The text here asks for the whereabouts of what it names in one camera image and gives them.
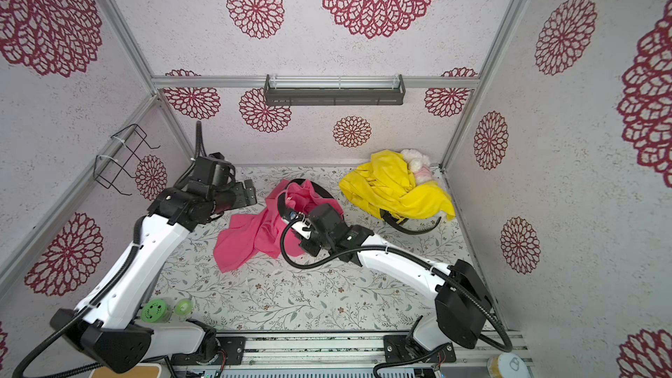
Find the black wire holder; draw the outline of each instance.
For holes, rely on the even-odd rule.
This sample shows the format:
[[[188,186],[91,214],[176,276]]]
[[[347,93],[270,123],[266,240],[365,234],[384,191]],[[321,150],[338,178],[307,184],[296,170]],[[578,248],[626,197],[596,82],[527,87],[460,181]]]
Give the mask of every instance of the black wire holder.
[[[130,132],[130,134],[128,135],[127,138],[122,139],[122,138],[119,137],[119,135],[120,135],[121,133],[123,133],[124,131],[126,131],[126,130],[128,130],[128,129],[131,129],[131,128],[133,129],[133,131]],[[133,133],[135,133],[136,135],[138,135],[138,137],[140,138],[140,141],[139,141],[139,143],[137,144],[137,146],[135,146],[135,148],[131,149],[131,148],[128,146],[127,142],[133,137]],[[94,179],[94,181],[96,181],[98,184],[100,184],[101,186],[105,187],[106,189],[113,188],[113,189],[117,190],[117,192],[118,192],[119,194],[121,194],[121,195],[124,195],[124,196],[131,196],[133,193],[125,193],[125,192],[122,192],[122,190],[118,189],[117,186],[114,185],[114,182],[116,181],[116,179],[119,177],[119,175],[120,175],[122,172],[125,172],[126,175],[128,175],[131,179],[135,179],[135,176],[131,175],[130,172],[128,172],[128,171],[126,170],[126,164],[128,164],[128,162],[129,162],[133,157],[135,157],[135,158],[138,160],[138,162],[141,161],[141,159],[140,159],[140,157],[138,156],[138,154],[136,154],[136,151],[141,147],[142,144],[147,145],[147,147],[148,147],[149,149],[158,149],[158,148],[161,147],[161,145],[152,147],[152,146],[147,142],[147,133],[146,133],[146,132],[145,132],[145,131],[138,125],[138,123],[133,123],[133,124],[130,124],[130,125],[124,127],[123,129],[119,130],[118,132],[116,132],[116,133],[114,133],[112,136],[110,136],[110,139],[117,139],[117,140],[119,140],[119,141],[122,143],[122,145],[124,145],[123,147],[125,147],[126,149],[128,149],[128,150],[130,151],[130,155],[128,156],[128,158],[126,158],[126,161],[124,161],[123,164],[120,164],[120,163],[119,163],[119,160],[116,159],[116,158],[114,158],[114,156],[117,154],[117,152],[119,152],[119,151],[122,149],[122,147],[119,147],[119,148],[114,152],[114,154],[112,154],[112,155],[96,155],[96,158],[95,158],[95,160],[93,161],[93,179]],[[98,161],[99,161],[99,160],[103,160],[103,159],[112,161],[115,165],[117,165],[117,166],[119,167],[119,171],[114,175],[114,177],[113,177],[113,179],[112,179],[111,181],[108,180],[107,178],[105,178],[105,177],[103,176],[103,171],[105,171],[105,168],[107,167],[107,164],[104,164],[104,165],[103,165],[103,168],[100,170],[100,172],[98,172]]]

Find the white plush toy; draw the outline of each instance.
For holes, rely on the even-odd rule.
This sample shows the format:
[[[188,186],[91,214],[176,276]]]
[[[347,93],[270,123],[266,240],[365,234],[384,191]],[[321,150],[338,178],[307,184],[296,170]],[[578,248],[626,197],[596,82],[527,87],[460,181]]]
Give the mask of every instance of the white plush toy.
[[[415,176],[416,186],[434,179],[432,172],[429,170],[428,156],[421,154],[415,149],[404,149],[401,151],[401,155],[408,164],[408,169]]]

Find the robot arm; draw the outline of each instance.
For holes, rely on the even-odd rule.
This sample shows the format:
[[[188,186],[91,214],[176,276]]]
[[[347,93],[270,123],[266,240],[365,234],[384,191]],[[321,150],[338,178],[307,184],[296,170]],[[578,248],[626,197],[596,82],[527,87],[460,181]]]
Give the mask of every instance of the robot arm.
[[[148,324],[135,317],[145,291],[189,232],[198,224],[218,219],[213,215],[256,203],[252,181],[236,182],[235,167],[221,154],[206,155],[197,122],[196,154],[189,169],[149,206],[148,215],[136,223],[133,242],[103,280],[75,309],[56,312],[50,321],[56,332],[21,361],[13,378],[25,378],[26,367],[61,336],[98,362],[58,374],[61,378],[101,365],[123,373],[143,359],[176,353],[191,354],[203,363],[211,361],[218,344],[214,328],[194,320]],[[361,225],[347,225],[328,204],[308,214],[297,213],[284,207],[281,195],[278,211],[288,222],[280,246],[290,265],[312,268],[339,258],[386,273],[435,302],[436,313],[419,318],[407,337],[412,351],[425,355],[450,341],[473,349],[485,320],[493,323],[505,341],[503,346],[492,340],[488,343],[511,350],[506,333],[490,315],[492,298],[468,263],[458,260],[449,266],[406,252]],[[284,250],[290,229],[307,253],[317,256],[326,249],[331,256],[314,265],[290,260]]]
[[[280,249],[290,265],[314,268],[339,258],[386,273],[434,302],[435,313],[418,319],[407,337],[407,345],[416,354],[424,355],[449,342],[474,349],[486,320],[505,342],[504,345],[488,343],[511,351],[508,336],[491,315],[492,297],[467,262],[457,260],[455,265],[449,266],[404,251],[366,227],[348,225],[328,204],[303,214],[287,210],[283,201],[284,196],[279,196],[278,211],[288,226],[281,237]],[[317,256],[325,249],[330,256],[312,265],[299,265],[290,260],[284,249],[284,237],[290,229],[307,253]]]

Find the yellow cloth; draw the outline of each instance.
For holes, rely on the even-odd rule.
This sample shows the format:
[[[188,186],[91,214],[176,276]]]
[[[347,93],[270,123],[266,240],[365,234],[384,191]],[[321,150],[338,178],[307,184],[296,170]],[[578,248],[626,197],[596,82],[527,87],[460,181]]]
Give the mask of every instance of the yellow cloth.
[[[455,217],[448,193],[436,181],[416,187],[406,161],[391,150],[371,155],[371,162],[343,177],[339,187],[352,204],[378,219],[381,209],[397,219],[427,219],[441,210],[448,220]]]

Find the pink cloth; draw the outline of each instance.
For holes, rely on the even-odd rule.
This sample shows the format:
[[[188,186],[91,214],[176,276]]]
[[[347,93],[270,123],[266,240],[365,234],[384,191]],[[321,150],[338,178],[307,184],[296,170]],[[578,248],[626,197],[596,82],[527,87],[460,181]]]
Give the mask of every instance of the pink cloth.
[[[288,209],[307,214],[315,207],[328,203],[343,216],[343,209],[337,200],[320,197],[313,184],[306,180],[298,185],[287,180],[273,189],[266,197],[266,208],[258,215],[233,215],[228,230],[217,237],[214,247],[214,260],[222,272],[236,270],[244,265],[259,251],[278,258],[280,255],[280,235],[287,224],[278,214],[278,195],[286,189],[285,203]],[[290,256],[300,256],[303,250],[298,246],[299,239],[293,233],[287,233],[285,249]]]

